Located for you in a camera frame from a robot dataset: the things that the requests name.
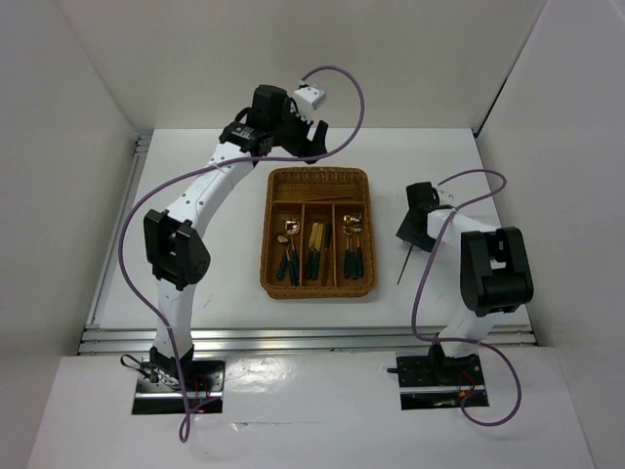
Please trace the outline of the gold knife green handle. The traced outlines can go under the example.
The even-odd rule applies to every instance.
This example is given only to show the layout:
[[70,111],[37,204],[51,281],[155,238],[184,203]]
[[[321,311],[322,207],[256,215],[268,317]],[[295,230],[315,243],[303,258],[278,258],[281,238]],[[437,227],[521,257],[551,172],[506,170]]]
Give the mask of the gold knife green handle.
[[317,226],[318,226],[318,222],[313,222],[312,223],[312,228],[311,228],[311,234],[310,234],[310,238],[309,238],[309,244],[308,244],[308,256],[307,256],[307,264],[305,267],[305,278],[309,279],[312,276],[312,269],[313,269],[313,254],[314,254],[314,246],[315,246],[315,242],[316,242],[316,234],[317,234]]
[[323,235],[324,235],[324,223],[319,222],[317,226],[316,242],[314,246],[313,262],[312,262],[312,279],[313,280],[318,279]]

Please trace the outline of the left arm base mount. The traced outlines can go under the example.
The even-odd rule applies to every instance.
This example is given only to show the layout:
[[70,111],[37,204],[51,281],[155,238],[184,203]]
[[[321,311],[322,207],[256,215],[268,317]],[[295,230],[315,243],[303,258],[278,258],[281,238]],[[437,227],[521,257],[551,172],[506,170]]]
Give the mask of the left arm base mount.
[[[138,373],[132,413],[134,415],[184,414],[180,382],[148,360],[124,354],[120,364]],[[197,414],[223,412],[226,362],[199,360],[187,362],[185,387],[189,407]]]

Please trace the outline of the brown chopstick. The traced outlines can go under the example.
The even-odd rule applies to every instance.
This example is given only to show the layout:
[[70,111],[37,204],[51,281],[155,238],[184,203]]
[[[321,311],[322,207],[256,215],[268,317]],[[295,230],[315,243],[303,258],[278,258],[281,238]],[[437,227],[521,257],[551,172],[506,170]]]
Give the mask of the brown chopstick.
[[302,199],[302,202],[320,202],[320,201],[332,201],[332,200],[347,200],[353,199],[353,195],[330,195],[330,196],[322,196],[322,197],[313,197]]
[[413,245],[409,244],[409,247],[408,247],[408,249],[406,251],[405,258],[404,258],[404,260],[402,262],[401,269],[399,271],[399,274],[398,274],[398,277],[397,277],[397,280],[396,280],[396,285],[400,285],[400,283],[401,283],[401,280],[403,278],[404,272],[406,270],[407,264],[409,262],[409,259],[410,259],[411,253],[412,253],[412,249],[413,249]]

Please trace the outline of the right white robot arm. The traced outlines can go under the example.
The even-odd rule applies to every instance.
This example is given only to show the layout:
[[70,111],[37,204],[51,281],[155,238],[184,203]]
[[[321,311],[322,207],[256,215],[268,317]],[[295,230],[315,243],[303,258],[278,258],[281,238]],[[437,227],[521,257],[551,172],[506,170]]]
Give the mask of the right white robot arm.
[[408,211],[396,236],[435,254],[443,246],[459,254],[459,290],[464,306],[434,339],[426,370],[437,383],[449,382],[460,361],[504,316],[531,301],[533,280],[521,230],[497,228],[461,215],[440,201],[429,182],[406,188]]

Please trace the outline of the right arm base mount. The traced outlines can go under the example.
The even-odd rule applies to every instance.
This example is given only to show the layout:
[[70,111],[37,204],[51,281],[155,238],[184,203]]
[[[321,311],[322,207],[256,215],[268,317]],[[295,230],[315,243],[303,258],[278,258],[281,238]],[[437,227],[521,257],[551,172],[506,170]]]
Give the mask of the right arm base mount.
[[441,346],[433,346],[426,356],[396,357],[387,369],[397,377],[402,410],[489,406],[481,362],[477,354],[460,359],[448,358]]

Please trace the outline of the large gold spoon green handle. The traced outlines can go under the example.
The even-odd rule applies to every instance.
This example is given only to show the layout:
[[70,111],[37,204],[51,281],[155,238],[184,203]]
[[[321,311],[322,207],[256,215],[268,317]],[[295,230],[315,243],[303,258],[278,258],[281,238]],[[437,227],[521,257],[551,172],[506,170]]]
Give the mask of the large gold spoon green handle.
[[295,237],[300,231],[300,224],[294,218],[289,218],[285,221],[284,229],[289,238],[290,255],[291,255],[291,274],[293,275],[293,285],[299,285],[299,255],[297,252],[297,246]]

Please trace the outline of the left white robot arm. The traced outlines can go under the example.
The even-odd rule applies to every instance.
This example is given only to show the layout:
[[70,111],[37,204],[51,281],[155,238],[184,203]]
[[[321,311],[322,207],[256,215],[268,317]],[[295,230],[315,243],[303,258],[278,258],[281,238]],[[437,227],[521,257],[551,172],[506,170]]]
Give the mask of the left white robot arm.
[[325,99],[321,88],[306,83],[293,93],[258,86],[252,105],[224,128],[207,172],[166,209],[146,213],[146,257],[156,278],[157,308],[166,319],[157,327],[149,359],[170,389],[182,390],[193,378],[190,320],[195,287],[211,261],[203,242],[208,223],[257,157],[275,147],[297,157],[326,152],[328,126],[313,121]]

